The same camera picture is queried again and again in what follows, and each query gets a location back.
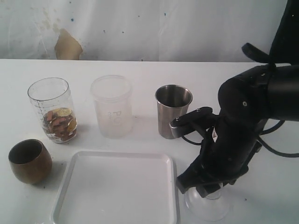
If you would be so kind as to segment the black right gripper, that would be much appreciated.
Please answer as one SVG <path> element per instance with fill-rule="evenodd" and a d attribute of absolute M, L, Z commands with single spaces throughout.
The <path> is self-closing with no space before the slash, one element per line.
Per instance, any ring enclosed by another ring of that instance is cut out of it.
<path fill-rule="evenodd" d="M 195 187 L 201 197 L 215 193 L 248 171 L 248 163 L 260 148 L 263 121 L 247 122 L 226 116 L 204 116 L 196 121 L 204 138 L 196 160 L 176 178 L 182 194 Z"/>

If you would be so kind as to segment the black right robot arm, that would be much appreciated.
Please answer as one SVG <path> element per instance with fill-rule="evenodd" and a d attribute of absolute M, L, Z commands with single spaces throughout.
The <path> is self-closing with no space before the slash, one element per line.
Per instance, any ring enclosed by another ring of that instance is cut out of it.
<path fill-rule="evenodd" d="M 170 128 L 176 138 L 198 132 L 200 153 L 176 179 L 182 194 L 195 188 L 201 197 L 234 184 L 248 172 L 254 154 L 266 143 L 261 135 L 269 119 L 299 119 L 299 67 L 274 64 L 251 68 L 224 82 L 218 91 L 220 113 L 201 107 L 175 118 Z"/>

